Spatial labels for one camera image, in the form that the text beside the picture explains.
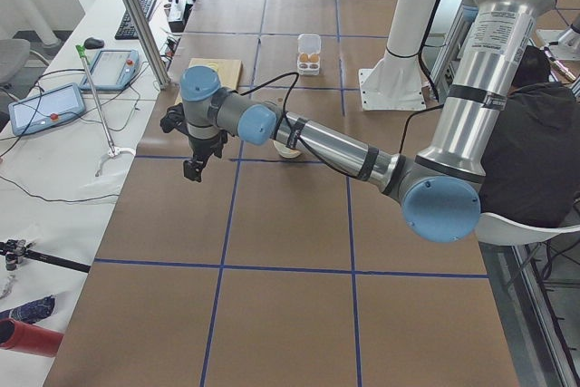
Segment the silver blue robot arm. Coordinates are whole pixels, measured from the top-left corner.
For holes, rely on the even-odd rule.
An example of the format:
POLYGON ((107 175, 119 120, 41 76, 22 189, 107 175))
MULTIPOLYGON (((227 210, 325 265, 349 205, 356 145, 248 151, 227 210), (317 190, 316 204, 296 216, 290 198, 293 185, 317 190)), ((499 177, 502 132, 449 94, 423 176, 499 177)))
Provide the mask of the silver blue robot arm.
POLYGON ((522 246, 558 235, 480 209, 480 160, 537 18, 557 0, 468 0, 475 23, 428 148, 415 158, 391 155, 273 103, 253 102, 220 83, 207 66, 180 79, 192 157, 183 164, 197 181, 228 136, 261 145, 275 140, 314 155, 329 168, 367 181, 396 200, 417 235, 447 243, 474 234, 496 246, 522 246))

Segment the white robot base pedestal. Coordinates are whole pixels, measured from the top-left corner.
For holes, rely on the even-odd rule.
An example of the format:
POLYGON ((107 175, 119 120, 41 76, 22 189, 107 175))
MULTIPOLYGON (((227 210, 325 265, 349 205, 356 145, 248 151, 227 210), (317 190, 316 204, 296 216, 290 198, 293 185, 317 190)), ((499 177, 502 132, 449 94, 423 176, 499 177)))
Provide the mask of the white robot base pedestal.
POLYGON ((437 0, 398 0, 384 56, 371 69, 359 71, 365 111, 420 111, 421 47, 437 0))

